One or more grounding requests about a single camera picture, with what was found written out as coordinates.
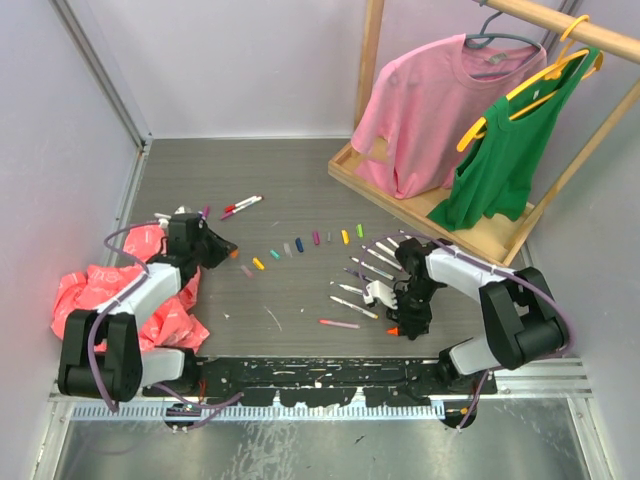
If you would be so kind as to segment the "yellow cap marker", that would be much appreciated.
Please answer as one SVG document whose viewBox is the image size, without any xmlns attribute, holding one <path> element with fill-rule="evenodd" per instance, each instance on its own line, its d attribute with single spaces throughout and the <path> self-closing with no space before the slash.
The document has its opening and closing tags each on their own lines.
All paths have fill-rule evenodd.
<svg viewBox="0 0 640 480">
<path fill-rule="evenodd" d="M 386 237 L 386 240 L 387 240 L 387 241 L 388 241 L 388 242 L 389 242 L 389 243 L 390 243 L 390 244 L 391 244 L 395 249 L 399 248 L 399 244 L 398 244 L 394 239 L 392 239 L 391 237 Z"/>
</svg>

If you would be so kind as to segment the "light pink marker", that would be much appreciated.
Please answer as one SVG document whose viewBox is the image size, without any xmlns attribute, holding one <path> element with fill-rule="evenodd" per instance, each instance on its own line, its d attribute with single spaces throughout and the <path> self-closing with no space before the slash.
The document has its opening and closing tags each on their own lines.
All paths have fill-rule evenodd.
<svg viewBox="0 0 640 480">
<path fill-rule="evenodd" d="M 360 329 L 360 325 L 355 324 L 355 323 L 350 323 L 350 322 L 340 322 L 340 321 L 335 321 L 335 320 L 329 320 L 329 319 L 319 319 L 318 323 L 321 325 L 325 325 L 325 326 L 330 326 L 330 327 L 335 327 L 335 328 L 343 328 L 343 329 L 350 329 L 350 330 L 358 330 Z"/>
</svg>

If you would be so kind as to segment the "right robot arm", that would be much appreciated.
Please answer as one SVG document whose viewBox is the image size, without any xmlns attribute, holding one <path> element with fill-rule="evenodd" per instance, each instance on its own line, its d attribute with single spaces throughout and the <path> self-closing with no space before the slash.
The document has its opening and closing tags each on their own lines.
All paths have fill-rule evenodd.
<svg viewBox="0 0 640 480">
<path fill-rule="evenodd" d="M 568 349 L 569 326 L 539 270 L 501 269 L 444 240 L 406 239 L 395 258 L 408 275 L 404 285 L 368 285 L 367 293 L 387 307 L 398 335 L 414 340 L 428 332 L 439 289 L 455 289 L 480 306 L 483 333 L 438 354 L 436 378 L 447 392 L 462 393 L 477 373 L 516 370 Z"/>
</svg>

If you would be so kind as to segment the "clear pink pen cap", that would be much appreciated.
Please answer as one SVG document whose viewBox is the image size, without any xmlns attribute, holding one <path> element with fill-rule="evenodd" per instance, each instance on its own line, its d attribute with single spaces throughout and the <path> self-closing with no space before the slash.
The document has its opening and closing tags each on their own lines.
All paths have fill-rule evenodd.
<svg viewBox="0 0 640 480">
<path fill-rule="evenodd" d="M 248 278 L 253 278 L 254 274 L 253 272 L 245 265 L 241 265 L 240 266 L 242 272 L 248 277 Z"/>
</svg>

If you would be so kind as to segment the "purple marker pen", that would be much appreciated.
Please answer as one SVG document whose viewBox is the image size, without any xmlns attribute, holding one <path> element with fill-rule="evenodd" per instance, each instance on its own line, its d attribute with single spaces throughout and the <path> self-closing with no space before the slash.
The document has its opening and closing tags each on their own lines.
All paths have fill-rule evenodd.
<svg viewBox="0 0 640 480">
<path fill-rule="evenodd" d="M 352 275 L 352 276 L 354 276 L 354 277 L 360 278 L 360 279 L 361 279 L 361 280 L 363 280 L 364 282 L 371 283 L 371 282 L 373 282 L 373 281 L 374 281 L 374 280 L 373 280 L 372 278 L 370 278 L 369 276 L 367 276 L 367 275 L 365 275 L 365 274 L 362 274 L 362 273 L 359 273 L 359 272 L 358 272 L 357 270 L 355 270 L 355 269 L 351 269 L 351 268 L 343 267 L 343 270 L 344 270 L 346 273 L 348 273 L 348 274 L 350 274 L 350 275 Z"/>
</svg>

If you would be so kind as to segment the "magenta marker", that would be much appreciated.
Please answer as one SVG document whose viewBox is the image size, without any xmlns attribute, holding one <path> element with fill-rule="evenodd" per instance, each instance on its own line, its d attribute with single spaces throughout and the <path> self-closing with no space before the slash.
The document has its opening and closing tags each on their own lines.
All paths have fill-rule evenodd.
<svg viewBox="0 0 640 480">
<path fill-rule="evenodd" d="M 365 245 L 361 245 L 361 248 L 368 254 L 374 256 L 375 258 L 379 259 L 380 261 L 386 263 L 387 265 L 393 267 L 394 269 L 398 270 L 398 271 L 403 271 L 403 268 L 401 267 L 401 265 L 399 265 L 397 262 L 395 262 L 394 260 L 391 260 L 390 258 L 384 256 L 383 254 L 367 248 Z"/>
</svg>

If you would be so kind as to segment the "teal marker pen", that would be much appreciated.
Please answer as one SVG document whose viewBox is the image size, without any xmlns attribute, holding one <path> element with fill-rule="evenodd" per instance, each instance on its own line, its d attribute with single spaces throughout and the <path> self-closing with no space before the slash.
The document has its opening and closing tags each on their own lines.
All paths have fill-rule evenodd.
<svg viewBox="0 0 640 480">
<path fill-rule="evenodd" d="M 339 283 L 339 284 L 337 284 L 337 286 L 342 288 L 345 291 L 350 292 L 350 293 L 359 295 L 361 297 L 364 296 L 363 290 L 361 288 L 357 288 L 357 287 L 350 286 L 350 285 L 343 284 L 343 283 Z"/>
</svg>

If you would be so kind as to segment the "grey marker pen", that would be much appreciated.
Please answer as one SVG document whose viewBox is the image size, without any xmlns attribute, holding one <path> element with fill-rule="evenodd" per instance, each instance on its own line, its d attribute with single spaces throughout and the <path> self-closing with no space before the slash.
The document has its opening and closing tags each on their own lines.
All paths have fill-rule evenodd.
<svg viewBox="0 0 640 480">
<path fill-rule="evenodd" d="M 375 242 L 375 246 L 380 249 L 381 251 L 385 252 L 386 254 L 388 254 L 390 257 L 394 258 L 397 260 L 397 258 L 395 257 L 395 250 L 392 250 L 390 247 L 388 247 L 387 245 L 385 245 L 384 243 L 377 241 Z"/>
</svg>

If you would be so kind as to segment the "yellow marker pen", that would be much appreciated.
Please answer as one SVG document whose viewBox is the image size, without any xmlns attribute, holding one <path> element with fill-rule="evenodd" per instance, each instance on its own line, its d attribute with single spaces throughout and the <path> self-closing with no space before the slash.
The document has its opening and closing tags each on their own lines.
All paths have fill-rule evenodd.
<svg viewBox="0 0 640 480">
<path fill-rule="evenodd" d="M 372 311 L 369 311 L 369 310 L 367 310 L 367 309 L 365 309 L 365 308 L 363 308 L 363 307 L 360 307 L 360 306 L 358 306 L 358 305 L 356 305 L 356 304 L 354 304 L 354 303 L 352 303 L 352 302 L 349 302 L 349 301 L 347 301 L 347 300 L 344 300 L 344 299 L 342 299 L 342 298 L 339 298 L 339 297 L 337 297 L 337 296 L 329 295 L 329 296 L 328 296 L 328 298 L 329 298 L 330 300 L 332 300 L 332 301 L 334 301 L 334 302 L 336 302 L 336 303 L 340 304 L 340 305 L 343 305 L 343 306 L 345 306 L 345 307 L 347 307 L 347 308 L 349 308 L 349 309 L 351 309 L 351 310 L 354 310 L 354 311 L 356 311 L 356 312 L 358 312 L 358 313 L 360 313 L 360 314 L 362 314 L 362 315 L 365 315 L 365 316 L 367 316 L 368 318 L 372 318 L 372 319 L 378 319 L 378 318 L 379 318 L 379 315 L 378 315 L 378 314 L 376 314 L 376 313 L 374 313 L 374 312 L 372 312 Z"/>
</svg>

